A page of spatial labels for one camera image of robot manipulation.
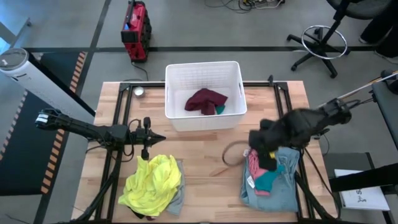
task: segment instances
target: gray floor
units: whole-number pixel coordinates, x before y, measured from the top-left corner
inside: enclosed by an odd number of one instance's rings
[[[314,24],[330,26],[334,10],[326,1],[286,0],[278,9],[235,14],[225,8],[207,8],[202,0],[146,0],[153,26],[151,46],[286,46],[287,34],[299,35]],[[33,26],[19,41],[23,47],[89,47],[101,14],[104,0],[83,1],[10,1],[0,0],[0,9],[10,7],[31,17]],[[113,0],[106,16],[97,47],[122,47],[119,31],[127,0]],[[218,5],[218,1],[208,1]],[[358,37],[369,21],[345,18],[339,27],[350,46],[360,46]],[[341,45],[337,39],[333,42]],[[311,106],[342,95],[377,77],[381,70],[398,69],[372,52],[352,52],[333,61],[339,76],[331,80],[324,64],[311,59],[296,72],[290,66],[304,52],[185,52],[151,53],[144,67],[150,80],[163,80],[165,67],[171,63],[235,60],[239,62],[244,80],[264,80],[273,74],[277,80],[303,80]],[[125,53],[95,53],[81,97],[96,108],[102,82],[140,78],[145,75],[130,65]],[[0,77],[0,138],[5,137],[23,90],[10,80]],[[357,95],[369,98],[366,91]],[[370,152],[378,166],[397,162],[398,152],[389,136],[376,104],[353,110],[352,121],[335,126],[327,134],[330,153]],[[71,135],[64,154],[59,177],[45,223],[70,218],[86,141]],[[322,150],[326,142],[321,140]],[[0,222],[19,223],[4,214],[32,223],[37,197],[0,198]],[[388,196],[398,220],[398,198]],[[384,223],[381,212],[344,210],[343,219],[365,223]]]

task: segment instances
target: footrest ring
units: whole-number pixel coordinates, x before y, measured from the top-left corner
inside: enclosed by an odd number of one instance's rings
[[[303,34],[301,35],[301,43],[302,43],[302,45],[305,47],[305,49],[306,49],[308,52],[310,52],[310,54],[314,55],[315,57],[322,58],[322,59],[325,59],[325,60],[332,60],[332,59],[340,58],[341,56],[343,56],[343,55],[346,53],[346,51],[347,51],[347,49],[348,49],[347,40],[344,38],[343,34],[341,34],[340,32],[338,32],[337,30],[335,30],[335,33],[338,34],[338,35],[341,37],[341,39],[343,39],[343,41],[344,41],[345,48],[344,48],[343,53],[341,53],[340,55],[337,55],[336,57],[324,57],[324,56],[322,56],[322,55],[318,55],[318,54],[314,53],[307,45],[305,45],[305,41],[304,41],[304,35],[305,35],[305,33],[306,33],[308,30],[314,29],[314,28],[326,28],[326,29],[328,29],[328,30],[331,29],[330,27],[324,26],[324,25],[314,25],[314,26],[310,26],[310,27],[308,27],[308,28],[306,28],[306,29],[304,30]]]

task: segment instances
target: yellow shirt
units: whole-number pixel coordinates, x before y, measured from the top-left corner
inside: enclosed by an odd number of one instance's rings
[[[135,212],[159,216],[180,185],[181,172],[173,156],[158,155],[151,161],[137,156],[137,172],[126,179],[119,204]]]

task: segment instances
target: chair base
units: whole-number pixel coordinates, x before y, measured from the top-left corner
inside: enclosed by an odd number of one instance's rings
[[[311,37],[311,39],[314,40],[314,42],[310,42],[307,40],[304,40],[305,45],[307,45],[308,48],[310,48],[314,53],[327,57],[326,51],[329,52],[340,52],[343,53],[344,52],[344,47],[332,47],[328,44],[324,44],[322,43],[322,39],[323,39],[323,29],[322,28],[317,28],[314,31],[314,34],[317,35],[316,37],[312,36],[312,35],[308,35]],[[287,41],[290,40],[294,40],[299,44],[302,44],[302,40],[300,37],[297,37],[295,35],[289,34],[287,36]],[[345,52],[345,55],[348,55],[351,51],[349,49],[347,49],[347,51]],[[306,54],[304,57],[300,58],[298,61],[296,61],[292,68],[290,68],[292,71],[296,71],[297,66],[299,66],[300,64],[304,63],[305,61],[307,61],[308,59],[315,57],[313,54],[308,53]],[[335,67],[333,66],[333,64],[331,63],[330,60],[326,60],[326,59],[322,59],[322,62],[326,65],[326,67],[329,69],[329,71],[331,72],[330,78],[336,78],[337,76],[337,71],[335,69]]]

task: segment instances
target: pink cloth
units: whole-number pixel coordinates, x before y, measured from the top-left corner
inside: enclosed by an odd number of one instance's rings
[[[259,158],[257,155],[257,151],[254,149],[250,150],[250,153],[248,155],[249,159],[249,172],[251,174],[251,177],[253,178],[254,181],[256,181],[257,178],[260,176],[264,175],[268,170],[262,169],[259,167]],[[265,190],[257,190],[254,188],[254,193],[256,195],[262,195],[262,196],[269,196],[269,192]]]

